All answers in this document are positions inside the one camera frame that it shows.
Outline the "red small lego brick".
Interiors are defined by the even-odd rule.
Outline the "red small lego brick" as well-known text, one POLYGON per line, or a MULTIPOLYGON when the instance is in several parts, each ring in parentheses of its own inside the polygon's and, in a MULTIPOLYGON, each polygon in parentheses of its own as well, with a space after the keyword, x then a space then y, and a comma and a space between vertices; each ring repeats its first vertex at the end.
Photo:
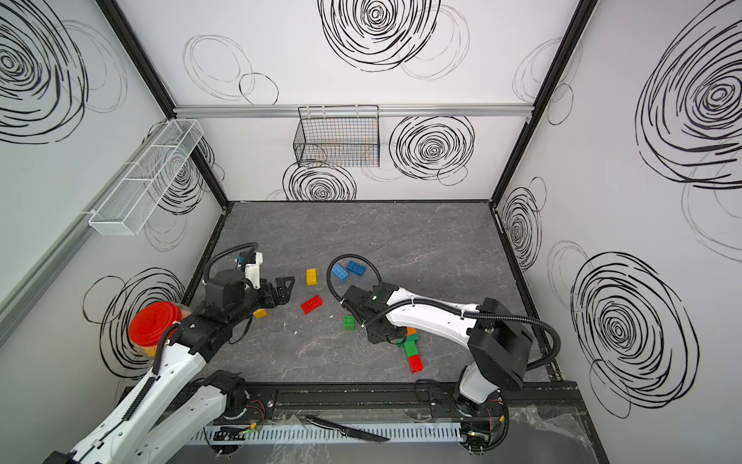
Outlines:
POLYGON ((421 361, 421 358, 419 355, 413 355, 410 357, 407 357, 407 362, 410 368, 411 373, 416 374, 424 369, 423 362, 421 361))

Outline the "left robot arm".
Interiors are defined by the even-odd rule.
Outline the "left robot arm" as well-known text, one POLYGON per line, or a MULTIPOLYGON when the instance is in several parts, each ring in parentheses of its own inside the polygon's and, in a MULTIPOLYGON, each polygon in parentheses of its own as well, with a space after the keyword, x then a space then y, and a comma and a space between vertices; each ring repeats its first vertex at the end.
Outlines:
POLYGON ((255 405, 243 377, 218 370, 195 378, 255 311, 289 303, 295 283, 251 280, 240 269, 209 278, 193 313, 164 331, 145 376, 72 450, 46 462, 164 463, 212 421, 241 419, 255 405))

